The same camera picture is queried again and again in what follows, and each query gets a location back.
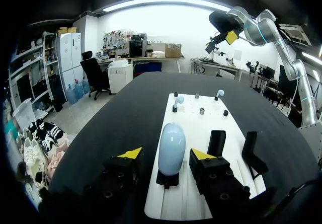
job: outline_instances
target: floor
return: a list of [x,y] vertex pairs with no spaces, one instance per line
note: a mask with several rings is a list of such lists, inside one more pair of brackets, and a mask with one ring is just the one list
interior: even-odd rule
[[101,93],[94,101],[94,96],[89,98],[86,94],[73,105],[65,102],[60,112],[52,110],[44,121],[53,122],[64,132],[76,135],[112,97],[108,93]]

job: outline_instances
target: office chair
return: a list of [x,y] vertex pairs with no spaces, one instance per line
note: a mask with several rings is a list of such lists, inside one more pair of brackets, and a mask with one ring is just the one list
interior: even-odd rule
[[108,91],[110,95],[112,93],[109,89],[110,83],[108,74],[105,71],[101,71],[96,59],[91,58],[92,55],[93,53],[91,51],[82,53],[83,61],[81,61],[80,64],[87,75],[90,86],[94,88],[93,91],[90,91],[89,97],[91,97],[91,93],[96,91],[94,96],[94,100],[96,101],[98,94],[103,90]]

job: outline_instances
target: refrigerator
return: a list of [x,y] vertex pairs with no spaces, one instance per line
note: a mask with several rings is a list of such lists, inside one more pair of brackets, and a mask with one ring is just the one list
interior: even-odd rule
[[68,89],[68,84],[72,86],[75,79],[78,81],[83,80],[84,73],[81,66],[82,49],[80,39],[81,33],[61,34],[57,39],[57,53],[65,91]]

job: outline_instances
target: water bottle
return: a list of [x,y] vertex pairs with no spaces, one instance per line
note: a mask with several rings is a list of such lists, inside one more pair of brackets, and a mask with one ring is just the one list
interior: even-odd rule
[[85,77],[83,77],[83,89],[84,89],[84,93],[87,94],[88,92],[91,91],[91,87],[89,84],[89,81],[85,79]]
[[75,92],[78,99],[82,98],[84,95],[83,85],[78,83],[77,79],[75,79]]
[[68,98],[68,101],[70,104],[74,104],[78,101],[76,93],[75,93],[74,89],[71,88],[70,84],[68,84],[68,89],[67,89],[66,93],[67,93],[67,98]]

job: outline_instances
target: black table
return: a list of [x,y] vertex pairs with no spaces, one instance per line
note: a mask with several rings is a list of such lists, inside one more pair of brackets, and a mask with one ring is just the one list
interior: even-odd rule
[[[87,123],[57,167],[49,191],[61,192],[68,187],[81,194],[83,186],[102,171],[107,158],[144,147],[140,184],[128,199],[126,214],[117,221],[143,223],[148,218],[144,206],[169,93],[215,96],[219,89],[225,91],[221,99],[244,136],[248,131],[258,133],[255,153],[269,168],[263,175],[266,188],[278,188],[275,203],[291,187],[316,177],[317,164],[300,132],[257,92],[230,79],[151,72],[134,79]],[[281,221],[299,208],[309,191],[307,187],[295,196],[280,215]]]

